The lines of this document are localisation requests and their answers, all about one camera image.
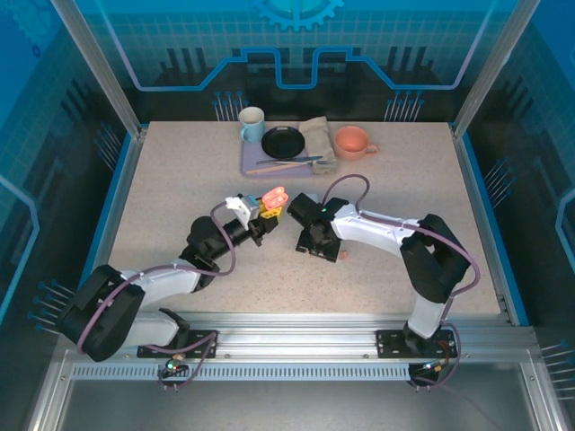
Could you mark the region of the wooden chopstick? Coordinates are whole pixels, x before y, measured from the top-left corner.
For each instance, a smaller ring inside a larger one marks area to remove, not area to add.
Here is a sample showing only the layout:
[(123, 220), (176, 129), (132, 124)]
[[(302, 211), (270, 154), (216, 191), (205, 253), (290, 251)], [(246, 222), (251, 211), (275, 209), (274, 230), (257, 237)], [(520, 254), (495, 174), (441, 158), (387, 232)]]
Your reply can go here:
[(268, 172), (278, 172), (278, 171), (283, 171), (286, 169), (293, 169), (296, 167), (299, 167), (301, 163), (285, 163), (285, 164), (279, 164), (276, 166), (270, 166), (270, 167), (265, 167), (265, 168), (260, 168), (260, 169), (254, 169), (254, 170), (249, 170), (246, 171), (246, 175), (259, 175), (259, 174), (263, 174), (263, 173), (268, 173)]
[(278, 165), (278, 166), (272, 166), (272, 167), (268, 167), (268, 168), (262, 168), (259, 170), (255, 170), (253, 171), (253, 173), (266, 173), (266, 172), (275, 172), (275, 171), (281, 171), (281, 170), (285, 170), (285, 169), (292, 169), (292, 168), (296, 168), (296, 167), (303, 167), (303, 166), (311, 166), (312, 164), (300, 164), (300, 165)]

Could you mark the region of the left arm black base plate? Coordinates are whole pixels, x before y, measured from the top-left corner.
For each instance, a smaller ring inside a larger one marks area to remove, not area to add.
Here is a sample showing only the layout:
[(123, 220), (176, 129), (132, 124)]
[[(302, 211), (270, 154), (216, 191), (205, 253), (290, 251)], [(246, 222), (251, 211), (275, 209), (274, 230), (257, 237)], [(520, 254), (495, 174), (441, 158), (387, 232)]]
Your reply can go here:
[(168, 358), (176, 354), (186, 358), (199, 359), (208, 347), (207, 358), (214, 358), (217, 352), (216, 330), (190, 330), (186, 333), (179, 332), (166, 346), (159, 349), (149, 346), (137, 348), (138, 358)]

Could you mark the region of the beige folded cloth napkin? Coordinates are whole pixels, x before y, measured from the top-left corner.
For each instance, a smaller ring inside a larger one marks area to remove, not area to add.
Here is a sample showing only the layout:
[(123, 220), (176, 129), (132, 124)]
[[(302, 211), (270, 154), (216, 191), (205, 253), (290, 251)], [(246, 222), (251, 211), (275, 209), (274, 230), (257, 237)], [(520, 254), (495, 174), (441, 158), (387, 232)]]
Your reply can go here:
[(332, 148), (330, 131), (326, 117), (316, 117), (302, 121), (298, 131), (305, 139), (305, 151), (312, 161), (314, 175), (326, 175), (337, 170), (337, 158)]

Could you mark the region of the lavender tray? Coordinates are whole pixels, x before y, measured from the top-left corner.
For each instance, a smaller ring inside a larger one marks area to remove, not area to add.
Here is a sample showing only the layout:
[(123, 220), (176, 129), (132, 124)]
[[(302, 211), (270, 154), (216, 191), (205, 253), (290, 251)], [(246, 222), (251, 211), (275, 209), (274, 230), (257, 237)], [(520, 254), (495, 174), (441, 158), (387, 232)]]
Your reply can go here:
[(246, 178), (272, 178), (272, 177), (310, 177), (313, 176), (313, 169), (311, 166), (296, 167), (293, 169), (286, 169), (278, 172), (268, 172), (259, 175), (246, 175), (246, 171), (260, 169), (265, 167), (274, 166), (270, 165), (256, 165), (256, 162), (262, 160), (270, 160), (261, 149), (261, 143), (248, 143), (242, 142), (240, 172)]

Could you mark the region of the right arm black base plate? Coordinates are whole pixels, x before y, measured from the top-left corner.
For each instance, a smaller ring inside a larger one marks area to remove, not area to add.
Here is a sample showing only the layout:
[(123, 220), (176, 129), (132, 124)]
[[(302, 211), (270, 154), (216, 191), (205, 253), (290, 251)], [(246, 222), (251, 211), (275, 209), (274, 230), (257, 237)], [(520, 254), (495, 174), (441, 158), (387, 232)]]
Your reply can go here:
[(376, 351), (380, 359), (420, 359), (458, 356), (455, 333), (439, 329), (429, 339), (406, 335), (404, 330), (377, 330)]

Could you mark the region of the light blue mug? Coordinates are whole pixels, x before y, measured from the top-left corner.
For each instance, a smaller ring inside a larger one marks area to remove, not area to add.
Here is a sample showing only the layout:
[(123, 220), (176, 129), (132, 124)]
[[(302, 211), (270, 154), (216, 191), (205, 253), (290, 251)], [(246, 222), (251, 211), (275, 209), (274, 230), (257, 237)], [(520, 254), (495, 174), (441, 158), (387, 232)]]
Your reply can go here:
[(239, 113), (240, 138), (244, 142), (260, 142), (265, 133), (265, 116), (262, 109), (246, 107)]

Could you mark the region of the metal knife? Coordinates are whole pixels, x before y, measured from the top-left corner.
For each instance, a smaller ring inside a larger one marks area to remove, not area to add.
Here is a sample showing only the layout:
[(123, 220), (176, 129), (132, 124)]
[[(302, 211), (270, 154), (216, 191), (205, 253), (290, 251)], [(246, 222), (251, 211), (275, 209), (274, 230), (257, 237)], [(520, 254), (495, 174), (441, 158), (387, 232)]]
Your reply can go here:
[(290, 160), (276, 160), (276, 159), (274, 159), (274, 160), (262, 160), (262, 161), (256, 162), (256, 165), (270, 165), (270, 164), (272, 164), (273, 162), (276, 162), (276, 161), (302, 161), (302, 160), (305, 160), (305, 159), (307, 159), (307, 160), (315, 160), (316, 162), (317, 162), (317, 161), (323, 161), (323, 157), (321, 157), (321, 156), (307, 156), (307, 157), (296, 157), (296, 158), (293, 158), (293, 159), (290, 159)]

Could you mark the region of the aluminium mounting rail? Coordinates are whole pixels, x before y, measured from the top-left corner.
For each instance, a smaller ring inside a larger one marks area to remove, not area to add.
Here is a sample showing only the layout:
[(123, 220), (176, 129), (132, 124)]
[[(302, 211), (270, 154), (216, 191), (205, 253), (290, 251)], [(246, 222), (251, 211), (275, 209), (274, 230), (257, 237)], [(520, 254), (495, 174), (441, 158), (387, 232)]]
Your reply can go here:
[[(216, 357), (233, 360), (359, 360), (377, 356), (376, 332), (401, 331), (397, 313), (185, 312), (193, 331), (217, 334)], [(453, 333), (465, 362), (518, 363), (540, 357), (535, 331), (495, 315), (457, 316)]]

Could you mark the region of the aluminium frame post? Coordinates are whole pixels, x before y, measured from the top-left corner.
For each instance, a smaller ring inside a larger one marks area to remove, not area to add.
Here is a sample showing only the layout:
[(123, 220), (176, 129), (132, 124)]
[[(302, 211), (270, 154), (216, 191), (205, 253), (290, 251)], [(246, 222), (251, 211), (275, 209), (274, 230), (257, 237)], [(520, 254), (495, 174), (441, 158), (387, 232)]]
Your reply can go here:
[(120, 122), (132, 137), (139, 138), (141, 134), (140, 121), (131, 108), (126, 94), (122, 90), (75, 0), (50, 0), (50, 2), (102, 88)]
[(456, 116), (452, 126), (452, 136), (455, 141), (463, 139), (464, 133), (482, 106), (500, 71), (509, 61), (513, 49), (540, 2), (541, 0), (517, 0), (516, 7), (510, 14), (481, 72), (467, 94), (462, 108)]

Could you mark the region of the black plate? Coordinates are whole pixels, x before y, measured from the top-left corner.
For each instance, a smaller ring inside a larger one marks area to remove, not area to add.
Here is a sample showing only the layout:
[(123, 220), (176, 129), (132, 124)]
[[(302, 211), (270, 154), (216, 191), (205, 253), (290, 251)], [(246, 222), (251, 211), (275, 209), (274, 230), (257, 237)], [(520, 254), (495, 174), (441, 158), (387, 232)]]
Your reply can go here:
[(277, 160), (292, 159), (305, 149), (305, 138), (296, 128), (279, 126), (268, 130), (262, 137), (261, 149)]

